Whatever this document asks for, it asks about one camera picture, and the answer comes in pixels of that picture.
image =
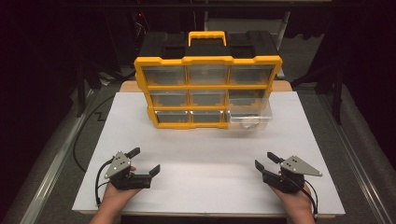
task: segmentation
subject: human hand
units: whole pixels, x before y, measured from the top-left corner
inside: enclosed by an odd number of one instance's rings
[[[106,224],[113,223],[114,219],[120,214],[125,205],[142,189],[116,189],[111,183],[106,186],[105,195],[98,211],[91,220],[90,224]]]
[[[286,215],[290,223],[292,224],[311,224],[315,223],[312,216],[312,204],[310,199],[302,192],[289,194],[283,193],[282,191],[271,187],[271,190],[279,197],[282,202],[283,208],[285,209]],[[304,184],[306,192],[311,194],[309,187]]]

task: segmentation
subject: person's left hand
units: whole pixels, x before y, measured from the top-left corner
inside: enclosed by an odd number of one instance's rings
[[[96,215],[91,220],[93,223],[113,223],[113,220],[120,214],[125,205],[142,189],[116,189],[111,183],[106,186],[105,195]]]

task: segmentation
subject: white tabletop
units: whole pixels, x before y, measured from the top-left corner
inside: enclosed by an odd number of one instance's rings
[[[258,160],[277,173],[279,165],[267,151],[287,159],[296,155],[323,173],[306,175],[318,193],[319,214],[345,213],[328,168],[319,151],[296,92],[272,92],[273,120],[257,132],[222,129],[156,129],[147,116],[143,93],[119,92],[106,120],[73,210],[96,211],[94,183],[100,166],[117,151],[135,147],[136,174],[147,174],[156,165],[161,171],[151,189],[139,192],[123,214],[148,216],[283,217],[279,199],[262,182]],[[102,198],[105,188],[101,187]]]

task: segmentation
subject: small parts organizer cabinet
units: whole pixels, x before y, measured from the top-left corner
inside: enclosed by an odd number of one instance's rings
[[[147,33],[134,61],[149,118],[172,129],[260,129],[281,64],[266,31]]]

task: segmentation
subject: carrying handle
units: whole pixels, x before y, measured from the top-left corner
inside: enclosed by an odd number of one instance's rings
[[[192,39],[217,39],[221,38],[223,45],[226,46],[224,31],[192,31],[189,32],[189,47]]]

